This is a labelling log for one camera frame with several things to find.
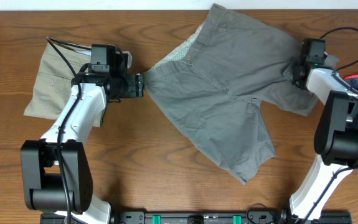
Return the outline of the grey shorts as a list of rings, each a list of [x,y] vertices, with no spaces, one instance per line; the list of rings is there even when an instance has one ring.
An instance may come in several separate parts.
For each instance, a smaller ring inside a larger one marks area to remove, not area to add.
[[[307,116],[317,98],[285,77],[298,42],[273,26],[214,4],[185,42],[144,73],[168,120],[242,183],[275,156],[260,105]]]

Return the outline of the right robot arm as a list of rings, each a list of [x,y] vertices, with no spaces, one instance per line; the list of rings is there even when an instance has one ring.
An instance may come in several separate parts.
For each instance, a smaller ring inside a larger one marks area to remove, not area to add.
[[[317,223],[336,187],[358,169],[358,91],[323,64],[295,60],[284,76],[324,108],[314,134],[316,157],[278,223]]]

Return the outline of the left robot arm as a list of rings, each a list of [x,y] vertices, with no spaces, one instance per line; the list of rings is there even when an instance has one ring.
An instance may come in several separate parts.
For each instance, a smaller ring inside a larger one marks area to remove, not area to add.
[[[24,200],[28,209],[50,213],[50,223],[115,223],[111,205],[93,194],[85,144],[110,100],[144,95],[142,74],[80,72],[52,127],[21,147]]]

